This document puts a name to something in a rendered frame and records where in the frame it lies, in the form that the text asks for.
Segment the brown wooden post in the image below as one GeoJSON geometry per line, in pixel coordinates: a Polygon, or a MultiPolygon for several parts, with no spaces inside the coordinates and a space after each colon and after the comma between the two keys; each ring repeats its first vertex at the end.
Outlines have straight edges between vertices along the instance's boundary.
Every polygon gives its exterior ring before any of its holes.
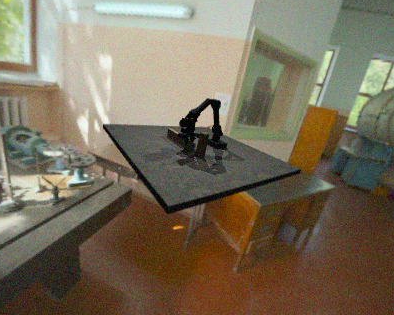
{"type": "Polygon", "coordinates": [[[205,132],[200,132],[199,135],[199,140],[198,140],[198,145],[196,149],[196,154],[198,158],[204,158],[205,157],[205,152],[207,148],[207,143],[208,143],[208,138],[209,134],[205,132]]]}

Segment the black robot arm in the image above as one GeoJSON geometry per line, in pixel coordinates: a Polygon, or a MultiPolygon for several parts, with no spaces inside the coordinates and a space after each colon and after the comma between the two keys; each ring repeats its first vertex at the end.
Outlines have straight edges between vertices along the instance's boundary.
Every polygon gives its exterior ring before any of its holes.
{"type": "Polygon", "coordinates": [[[214,117],[214,125],[212,126],[213,137],[212,140],[215,142],[220,142],[220,136],[223,135],[221,126],[219,124],[219,108],[221,107],[221,101],[217,99],[206,98],[206,100],[201,103],[197,108],[194,108],[189,111],[185,118],[180,120],[180,127],[191,127],[195,128],[195,123],[198,122],[197,118],[200,116],[200,113],[209,105],[213,109],[213,117],[214,117]]]}

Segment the light wooden board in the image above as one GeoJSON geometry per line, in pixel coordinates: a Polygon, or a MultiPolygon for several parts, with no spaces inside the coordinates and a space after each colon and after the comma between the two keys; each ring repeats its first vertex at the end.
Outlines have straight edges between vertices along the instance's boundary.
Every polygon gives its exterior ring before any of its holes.
{"type": "Polygon", "coordinates": [[[180,145],[182,145],[183,147],[185,147],[189,151],[195,152],[195,149],[194,149],[196,146],[195,142],[193,142],[189,139],[188,144],[186,146],[184,138],[178,137],[178,134],[179,134],[178,132],[172,130],[171,128],[168,128],[168,133],[167,133],[168,137],[170,137],[171,139],[173,139],[174,141],[176,141],[177,143],[179,143],[180,145]]]}

